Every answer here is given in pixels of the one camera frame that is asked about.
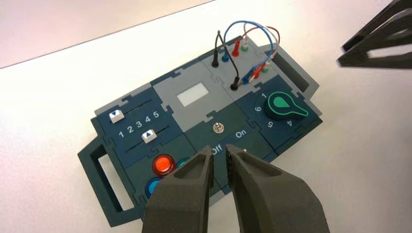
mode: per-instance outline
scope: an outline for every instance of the red push button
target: red push button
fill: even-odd
[[[158,155],[152,163],[152,170],[158,176],[165,176],[176,168],[174,159],[168,154]]]

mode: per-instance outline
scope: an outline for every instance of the cable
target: cable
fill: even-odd
[[[229,25],[229,27],[227,27],[226,31],[224,32],[223,44],[226,44],[226,35],[227,35],[227,32],[229,31],[229,29],[230,29],[233,25],[235,25],[235,24],[237,24],[237,23],[248,23],[248,24],[255,25],[256,27],[260,28],[260,29],[266,34],[266,36],[267,36],[268,39],[269,39],[269,42],[271,43],[271,52],[269,53],[268,57],[267,57],[263,62],[258,63],[258,64],[256,64],[256,65],[254,65],[253,67],[256,68],[256,67],[258,67],[259,65],[261,65],[261,64],[269,61],[269,60],[271,59],[271,54],[272,54],[273,51],[274,51],[274,45],[273,45],[272,39],[271,39],[271,37],[269,36],[268,32],[263,28],[262,25],[260,25],[260,24],[258,24],[258,23],[255,23],[255,22],[252,22],[252,21],[246,21],[246,20],[239,20],[239,21],[233,22],[232,24]]]
[[[236,67],[235,62],[233,61],[232,56],[230,56],[230,53],[229,53],[229,51],[227,50],[226,44],[223,42],[222,36],[220,35],[220,31],[218,31],[217,37],[220,38],[220,41],[221,41],[221,43],[222,43],[222,45],[223,45],[223,48],[224,48],[224,51],[225,51],[225,52],[227,53],[227,55],[229,56],[229,59],[230,59],[230,61],[232,62],[233,67],[234,67],[235,70],[236,70],[236,77],[239,78],[238,68]]]
[[[254,30],[254,29],[257,29],[257,28],[258,28],[258,27],[254,27],[254,28],[251,28],[251,29],[249,29],[248,31],[246,31],[246,24],[244,24],[244,25],[243,25],[244,34],[242,35],[242,38],[248,37],[247,34],[248,34],[250,31],[252,31],[252,30]],[[264,27],[264,28],[266,28],[266,29],[269,28],[269,29],[274,30],[274,31],[277,33],[277,37],[279,38],[279,40],[277,40],[277,38],[275,37],[275,35],[274,35],[271,31],[269,31],[269,33],[274,37],[274,39],[275,39],[275,41],[276,41],[276,43],[277,43],[276,48],[275,48],[275,50],[273,51],[273,54],[272,54],[272,58],[273,58],[273,56],[275,56],[275,54],[277,53],[277,50],[279,49],[279,45],[280,45],[280,34],[279,34],[279,31],[278,31],[276,28],[269,27],[269,26],[266,26],[266,27]]]
[[[217,50],[217,49],[218,49],[218,39],[219,39],[219,34],[220,34],[220,31],[218,31],[218,34],[216,35],[216,40],[215,40],[215,50]]]
[[[244,34],[243,34],[242,37],[244,37],[245,35],[247,35],[250,31],[258,28],[258,27],[254,27],[254,28],[251,28],[251,29],[249,29],[249,30],[246,31],[246,24],[247,24],[247,23],[244,23],[244,24],[243,24],[243,32],[244,32]],[[279,43],[280,43],[280,34],[279,34],[279,31],[278,31],[276,28],[269,27],[269,26],[266,26],[266,28],[270,28],[270,29],[274,30],[274,31],[277,33],[277,37],[279,38]]]

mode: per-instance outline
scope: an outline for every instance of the gray panel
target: gray panel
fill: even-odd
[[[167,106],[173,109],[172,116],[183,132],[202,121],[208,122],[213,117],[207,117],[207,114],[220,111],[233,103],[222,83],[211,78],[212,73],[203,63],[195,63],[186,69],[177,70],[176,73],[180,75],[167,78],[153,88],[163,101],[163,109],[167,111]],[[202,83],[209,93],[184,107],[176,96],[198,83]]]
[[[114,106],[117,106],[117,105],[118,105],[118,106],[123,106],[123,105],[127,104],[128,101],[127,101],[127,100],[123,101],[122,99],[124,99],[124,98],[127,97],[127,96],[132,96],[132,97],[133,97],[133,96],[139,94],[140,92],[142,92],[142,91],[144,91],[144,90],[146,90],[146,89],[149,89],[150,87],[152,87],[152,85],[151,85],[150,83],[146,83],[145,85],[140,86],[139,88],[137,88],[137,89],[135,89],[135,90],[127,93],[126,95],[124,95],[124,96],[122,96],[122,97],[120,97],[120,98],[118,98],[118,99],[116,99],[116,100],[114,100],[114,101],[106,104],[105,106],[97,109],[96,111],[94,111],[94,113],[95,113],[96,116],[97,116],[97,115],[99,115],[99,114],[107,111],[108,109],[114,107]]]
[[[234,45],[228,47],[229,52],[233,50],[233,47]],[[249,40],[249,50],[247,52],[243,52],[239,49],[239,53],[240,55],[238,57],[233,57],[233,61],[239,69],[239,76],[241,79],[247,72],[249,72],[253,65],[263,61],[266,57],[264,51],[259,50],[257,45],[251,40]],[[223,87],[228,92],[230,97],[232,97],[233,101],[237,101],[249,92],[259,91],[260,87],[255,87],[255,85],[258,83],[265,83],[278,74],[272,67],[269,67],[267,73],[261,72],[259,78],[254,80],[251,84],[241,85],[236,91],[232,91],[230,89],[230,85],[236,76],[236,72],[230,61],[222,62],[222,56],[223,53],[219,55],[219,66],[217,68],[213,68],[210,65],[212,63],[213,56],[205,58],[202,62],[210,70],[210,72],[212,72],[213,79],[223,82]]]

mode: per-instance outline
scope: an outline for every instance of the blue push button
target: blue push button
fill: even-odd
[[[153,194],[155,191],[156,185],[161,181],[162,178],[160,177],[155,177],[153,179],[150,179],[147,184],[146,184],[146,195],[148,198]]]

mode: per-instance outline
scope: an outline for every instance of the dark blue panel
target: dark blue panel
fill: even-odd
[[[136,96],[123,99],[127,103],[115,106],[97,116],[101,130],[96,128],[99,136],[103,136],[106,146],[112,147],[124,168],[139,161],[144,156],[152,156],[152,148],[165,145],[182,133],[172,117],[173,111],[167,112],[161,107],[161,99],[153,88],[149,88]],[[109,113],[120,109],[124,119],[112,124]],[[157,138],[145,144],[141,135],[154,130]]]
[[[257,125],[260,128],[260,133],[280,154],[284,151],[278,150],[282,144],[286,143],[291,138],[298,138],[302,134],[302,127],[308,127],[313,121],[319,117],[309,108],[304,102],[303,96],[296,97],[291,92],[291,88],[286,84],[280,76],[276,76],[267,83],[260,85],[260,90],[256,93],[249,93],[246,96],[236,101],[236,104],[243,110],[244,114],[249,118],[249,124]],[[303,107],[309,112],[307,117],[302,119],[286,119],[272,120],[266,116],[263,110],[266,98],[275,91],[283,91],[289,93],[297,105]]]

